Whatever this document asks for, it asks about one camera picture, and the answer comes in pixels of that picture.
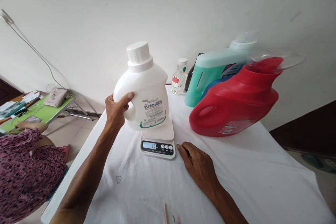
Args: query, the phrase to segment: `paper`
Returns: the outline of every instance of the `paper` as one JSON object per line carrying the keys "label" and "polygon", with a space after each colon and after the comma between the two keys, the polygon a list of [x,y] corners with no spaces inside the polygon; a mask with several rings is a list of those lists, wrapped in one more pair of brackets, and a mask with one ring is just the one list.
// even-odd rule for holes
{"label": "paper", "polygon": [[2,111],[5,111],[6,109],[8,109],[10,106],[12,106],[14,103],[16,103],[16,101],[8,101],[8,102],[6,102],[4,105],[2,105],[1,107],[0,107],[0,112],[2,112]]}
{"label": "paper", "polygon": [[25,101],[26,103],[29,103],[33,100],[35,100],[36,98],[38,98],[40,96],[40,93],[35,93],[36,91],[30,92],[29,94],[25,95],[22,100]]}

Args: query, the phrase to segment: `green folding table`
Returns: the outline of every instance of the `green folding table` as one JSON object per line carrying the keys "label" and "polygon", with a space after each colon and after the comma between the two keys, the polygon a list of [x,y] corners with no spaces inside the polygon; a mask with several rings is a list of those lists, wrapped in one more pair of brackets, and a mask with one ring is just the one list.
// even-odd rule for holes
{"label": "green folding table", "polygon": [[[85,110],[83,110],[76,102],[75,102],[75,97],[72,96],[68,99],[64,99],[64,101],[62,102],[61,106],[56,108],[56,107],[52,107],[52,106],[48,106],[48,105],[44,105],[44,102],[46,101],[46,99],[48,98],[48,96],[44,97],[43,99],[39,100],[38,102],[36,102],[34,105],[30,106],[28,108],[28,111],[26,113],[24,113],[24,115],[22,115],[21,117],[15,117],[14,119],[11,119],[9,121],[7,121],[6,123],[4,123],[0,128],[6,132],[10,132],[10,130],[12,130],[15,125],[21,121],[26,120],[28,117],[30,116],[35,116],[37,118],[42,119],[42,123],[51,123],[55,118],[57,118],[59,116],[59,114],[61,114],[63,111],[66,111],[67,109],[72,109],[75,107],[78,107],[81,111],[83,111],[83,113],[86,115],[85,116],[79,116],[79,115],[75,115],[72,114],[70,112],[68,112],[70,115],[73,116],[78,116],[78,117],[82,117],[82,118],[86,118],[86,119],[91,119],[93,120],[87,113]],[[75,107],[69,107],[70,103],[73,102],[76,106]]]}

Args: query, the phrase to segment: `white tablecloth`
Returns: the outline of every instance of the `white tablecloth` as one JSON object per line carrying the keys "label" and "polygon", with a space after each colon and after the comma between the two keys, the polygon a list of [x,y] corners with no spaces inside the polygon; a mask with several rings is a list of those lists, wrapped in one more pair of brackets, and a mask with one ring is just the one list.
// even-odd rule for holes
{"label": "white tablecloth", "polygon": [[[175,142],[192,142],[211,156],[220,183],[250,224],[336,223],[314,172],[288,155],[260,122],[230,137],[200,136],[190,128],[192,108],[184,104],[184,95],[170,93],[170,86],[167,90]],[[105,122],[104,112],[45,209],[43,223],[50,222]],[[179,153],[173,160],[159,159],[142,154],[139,144],[140,132],[125,125],[108,156],[85,223],[164,223],[164,203],[170,223],[177,215],[182,224],[224,223]]]}

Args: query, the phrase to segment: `floor tile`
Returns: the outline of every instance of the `floor tile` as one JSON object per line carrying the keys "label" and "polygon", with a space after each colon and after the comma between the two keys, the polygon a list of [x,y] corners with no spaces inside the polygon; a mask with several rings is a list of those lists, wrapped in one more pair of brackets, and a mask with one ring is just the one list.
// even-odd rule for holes
{"label": "floor tile", "polygon": [[302,158],[301,153],[292,151],[287,152],[300,164],[315,172],[321,194],[327,202],[332,213],[336,216],[336,175],[321,171],[311,166]]}
{"label": "floor tile", "polygon": [[58,120],[62,123],[67,123],[67,124],[71,124],[71,125],[75,125],[75,126],[79,126],[79,127],[84,127],[84,128],[88,128],[88,129],[93,129],[93,127],[96,125],[97,121],[99,118],[93,117],[93,121],[91,120],[85,120],[85,119],[81,119],[78,118],[76,116],[71,116],[68,113],[67,114],[63,114],[65,117],[63,118],[58,118]]}
{"label": "floor tile", "polygon": [[70,142],[70,152],[67,165],[70,167],[78,152],[81,150],[87,137],[89,136],[91,129],[81,128],[75,137]]}
{"label": "floor tile", "polygon": [[41,216],[43,210],[48,205],[48,202],[45,202],[39,209],[37,209],[34,213],[26,217],[25,219],[17,222],[16,224],[41,224]]}
{"label": "floor tile", "polygon": [[48,129],[43,134],[49,137],[56,146],[63,146],[71,144],[71,140],[80,129],[80,126],[64,124],[57,119],[49,125]]}

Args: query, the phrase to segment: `red detergent bottle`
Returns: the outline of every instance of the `red detergent bottle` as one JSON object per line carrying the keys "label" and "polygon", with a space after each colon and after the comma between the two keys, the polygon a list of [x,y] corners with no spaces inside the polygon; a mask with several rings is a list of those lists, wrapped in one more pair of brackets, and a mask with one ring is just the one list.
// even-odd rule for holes
{"label": "red detergent bottle", "polygon": [[251,54],[247,63],[231,79],[208,90],[189,116],[191,128],[200,135],[226,137],[258,122],[278,100],[272,88],[284,69],[302,62],[302,54],[266,51]]}

